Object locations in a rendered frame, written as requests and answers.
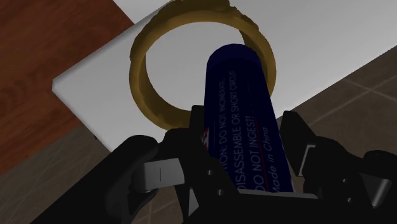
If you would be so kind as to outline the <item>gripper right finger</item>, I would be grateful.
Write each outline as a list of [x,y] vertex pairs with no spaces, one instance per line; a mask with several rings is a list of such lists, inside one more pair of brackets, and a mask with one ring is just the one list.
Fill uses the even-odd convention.
[[293,172],[305,180],[304,193],[335,210],[397,213],[397,155],[353,155],[336,140],[316,135],[295,111],[283,113],[279,133]]

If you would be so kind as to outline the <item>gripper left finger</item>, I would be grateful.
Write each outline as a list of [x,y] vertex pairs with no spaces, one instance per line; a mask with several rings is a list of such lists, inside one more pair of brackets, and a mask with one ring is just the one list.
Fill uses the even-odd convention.
[[201,140],[204,107],[193,106],[187,128],[168,130],[158,143],[153,137],[127,138],[31,224],[131,224],[158,192],[144,190],[140,168],[146,162],[175,158],[184,174],[182,202],[193,190],[198,208],[183,224],[227,224],[238,219],[238,191]]

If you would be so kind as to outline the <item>dark blue cylindrical battery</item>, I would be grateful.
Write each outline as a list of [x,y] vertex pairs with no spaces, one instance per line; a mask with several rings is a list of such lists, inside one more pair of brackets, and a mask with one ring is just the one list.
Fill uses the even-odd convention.
[[236,188],[293,192],[261,62],[246,45],[222,46],[207,61],[203,142]]

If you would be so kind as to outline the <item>white table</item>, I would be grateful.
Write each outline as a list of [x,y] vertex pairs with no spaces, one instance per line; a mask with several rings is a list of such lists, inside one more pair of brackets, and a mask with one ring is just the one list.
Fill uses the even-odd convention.
[[[136,106],[129,87],[130,49],[136,36],[170,0],[113,0],[132,21],[115,39],[53,81],[55,95],[108,149],[143,134],[161,141],[164,130]],[[275,56],[272,105],[277,116],[397,45],[397,0],[229,0],[257,24]],[[215,49],[241,43],[222,24],[179,27],[146,56],[156,91],[190,109],[204,101],[205,65]]]

